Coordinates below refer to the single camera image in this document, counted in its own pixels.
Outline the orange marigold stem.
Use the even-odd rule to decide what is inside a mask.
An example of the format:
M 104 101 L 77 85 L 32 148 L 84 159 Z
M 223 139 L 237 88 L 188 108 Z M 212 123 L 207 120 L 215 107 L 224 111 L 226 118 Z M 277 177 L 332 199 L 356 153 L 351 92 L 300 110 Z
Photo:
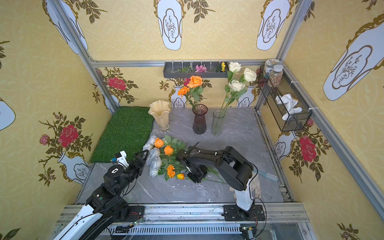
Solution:
M 189 87 L 182 87 L 178 91 L 178 96 L 181 97 L 182 99 L 185 99 L 191 106 L 192 108 L 195 107 L 195 102 L 193 99 L 193 92 L 192 89 Z

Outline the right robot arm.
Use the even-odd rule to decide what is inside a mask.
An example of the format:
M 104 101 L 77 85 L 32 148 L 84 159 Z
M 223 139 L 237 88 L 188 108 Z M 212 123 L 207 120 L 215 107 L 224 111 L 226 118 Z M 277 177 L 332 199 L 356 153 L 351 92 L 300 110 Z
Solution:
M 254 165 L 246 160 L 233 147 L 223 150 L 204 150 L 190 146 L 180 150 L 176 160 L 188 170 L 188 178 L 194 183 L 200 183 L 208 173 L 208 168 L 215 168 L 226 183 L 235 190 L 237 207 L 249 211 L 254 203 L 251 194 Z

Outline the orange rose middle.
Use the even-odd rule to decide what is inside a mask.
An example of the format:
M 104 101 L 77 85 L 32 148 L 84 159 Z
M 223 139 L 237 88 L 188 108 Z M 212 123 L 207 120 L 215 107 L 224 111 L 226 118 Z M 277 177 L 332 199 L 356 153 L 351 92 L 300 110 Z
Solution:
M 171 156 L 174 153 L 174 149 L 168 145 L 164 148 L 164 153 L 166 156 Z

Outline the white cloth in basket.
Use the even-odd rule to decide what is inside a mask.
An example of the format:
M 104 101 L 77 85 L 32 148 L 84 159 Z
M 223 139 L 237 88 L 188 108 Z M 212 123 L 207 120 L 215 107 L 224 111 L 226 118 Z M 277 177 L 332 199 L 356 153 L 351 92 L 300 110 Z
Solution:
M 284 105 L 286 113 L 282 116 L 282 119 L 286 121 L 291 115 L 299 114 L 303 111 L 301 107 L 297 107 L 298 100 L 294 99 L 291 94 L 285 94 L 283 96 L 276 96 L 275 98 L 278 105 Z

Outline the yellow flower in tray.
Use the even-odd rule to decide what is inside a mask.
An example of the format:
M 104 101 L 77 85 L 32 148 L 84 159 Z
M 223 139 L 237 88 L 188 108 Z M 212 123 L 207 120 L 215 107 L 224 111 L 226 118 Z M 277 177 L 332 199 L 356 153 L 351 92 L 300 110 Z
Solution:
M 225 71 L 226 71 L 226 63 L 222 62 L 221 63 L 221 72 L 225 72 Z

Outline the pale blue rose middle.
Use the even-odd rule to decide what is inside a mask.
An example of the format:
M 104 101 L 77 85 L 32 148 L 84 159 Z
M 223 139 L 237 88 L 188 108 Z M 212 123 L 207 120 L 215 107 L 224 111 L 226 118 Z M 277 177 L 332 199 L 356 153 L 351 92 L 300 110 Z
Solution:
M 160 150 L 157 148 L 153 148 L 149 153 L 146 163 L 147 163 L 147 166 L 150 167 L 150 169 L 158 170 L 162 164 L 162 161 L 160 158 Z

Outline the white rose stem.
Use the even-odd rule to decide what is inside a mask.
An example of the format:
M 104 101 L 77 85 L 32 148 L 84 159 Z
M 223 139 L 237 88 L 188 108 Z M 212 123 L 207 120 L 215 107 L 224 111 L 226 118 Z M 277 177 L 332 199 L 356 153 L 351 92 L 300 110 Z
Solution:
M 247 91 L 247 87 L 251 82 L 254 82 L 257 79 L 257 73 L 249 68 L 245 68 L 243 74 L 237 79 L 235 74 L 240 73 L 242 70 L 242 65 L 238 62 L 229 63 L 228 71 L 228 83 L 225 85 L 225 99 L 222 103 L 220 110 L 227 113 L 230 105 L 238 100 L 242 95 Z

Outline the yellow orange tulip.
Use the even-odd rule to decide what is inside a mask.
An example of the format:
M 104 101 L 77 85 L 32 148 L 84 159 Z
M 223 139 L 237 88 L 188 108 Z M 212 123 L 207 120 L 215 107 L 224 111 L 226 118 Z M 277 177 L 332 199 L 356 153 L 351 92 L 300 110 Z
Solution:
M 191 178 L 189 178 L 187 175 L 185 175 L 183 173 L 177 174 L 176 178 L 179 180 L 192 180 Z M 210 180 L 210 179 L 205 179 L 205 178 L 203 178 L 203 181 L 209 181 L 209 182 L 214 182 L 214 183 L 219 183 L 219 184 L 226 184 L 225 182 L 215 181 L 215 180 Z

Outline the orange marigold lower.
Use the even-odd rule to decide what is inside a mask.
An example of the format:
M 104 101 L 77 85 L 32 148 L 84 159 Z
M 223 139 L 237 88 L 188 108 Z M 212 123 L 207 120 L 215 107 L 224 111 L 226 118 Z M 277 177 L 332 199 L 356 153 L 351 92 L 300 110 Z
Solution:
M 174 178 L 176 175 L 175 167 L 173 165 L 168 165 L 167 167 L 167 176 L 168 178 Z

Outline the purple glass vase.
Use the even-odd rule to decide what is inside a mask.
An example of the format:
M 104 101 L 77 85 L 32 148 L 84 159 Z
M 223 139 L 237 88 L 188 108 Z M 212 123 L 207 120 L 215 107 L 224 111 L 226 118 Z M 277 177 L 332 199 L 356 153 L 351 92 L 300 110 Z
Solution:
M 208 108 L 203 104 L 198 104 L 195 108 L 193 108 L 193 113 L 195 114 L 193 131 L 197 135 L 202 135 L 207 130 L 207 123 L 205 118 L 207 112 Z

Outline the orange rose stem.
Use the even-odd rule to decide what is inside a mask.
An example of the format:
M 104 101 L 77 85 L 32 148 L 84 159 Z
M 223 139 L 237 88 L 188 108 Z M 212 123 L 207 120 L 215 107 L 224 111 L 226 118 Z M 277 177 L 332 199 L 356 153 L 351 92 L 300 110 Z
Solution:
M 203 79 L 200 76 L 191 76 L 187 84 L 188 92 L 186 94 L 188 102 L 192 108 L 195 109 L 202 99 L 203 93 Z

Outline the beige work glove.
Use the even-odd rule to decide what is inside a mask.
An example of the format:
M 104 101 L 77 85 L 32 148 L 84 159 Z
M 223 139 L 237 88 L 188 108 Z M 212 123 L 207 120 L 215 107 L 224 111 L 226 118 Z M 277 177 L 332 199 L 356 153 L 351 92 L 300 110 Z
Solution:
M 261 198 L 262 191 L 261 191 L 261 183 L 259 180 L 259 176 L 256 175 L 256 172 L 253 171 L 253 175 L 251 177 L 251 183 L 249 186 L 249 191 L 251 193 L 251 198 Z

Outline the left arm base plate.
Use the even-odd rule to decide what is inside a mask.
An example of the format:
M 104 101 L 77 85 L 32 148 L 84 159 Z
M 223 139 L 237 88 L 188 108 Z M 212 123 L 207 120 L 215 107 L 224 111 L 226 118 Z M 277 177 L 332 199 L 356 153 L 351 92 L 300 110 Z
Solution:
M 141 219 L 145 213 L 145 206 L 129 206 L 128 213 L 123 218 L 125 223 L 133 223 Z

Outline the bottle with colourful beads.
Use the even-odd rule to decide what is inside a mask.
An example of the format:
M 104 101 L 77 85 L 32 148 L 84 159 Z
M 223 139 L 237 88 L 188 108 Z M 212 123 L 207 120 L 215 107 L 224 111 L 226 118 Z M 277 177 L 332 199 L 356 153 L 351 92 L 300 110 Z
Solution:
M 280 84 L 283 73 L 284 73 L 283 69 L 284 69 L 284 66 L 282 65 L 275 65 L 273 67 L 273 70 L 270 72 L 270 75 L 269 75 L 269 81 L 268 81 L 269 87 L 275 88 Z

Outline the glass jar with white lid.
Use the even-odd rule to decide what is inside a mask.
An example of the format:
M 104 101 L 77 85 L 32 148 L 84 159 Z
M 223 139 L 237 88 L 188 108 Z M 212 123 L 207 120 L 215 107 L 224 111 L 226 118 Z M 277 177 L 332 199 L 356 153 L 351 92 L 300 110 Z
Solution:
M 270 72 L 273 70 L 275 65 L 280 65 L 281 61 L 277 59 L 266 60 L 264 66 L 264 78 L 269 78 Z

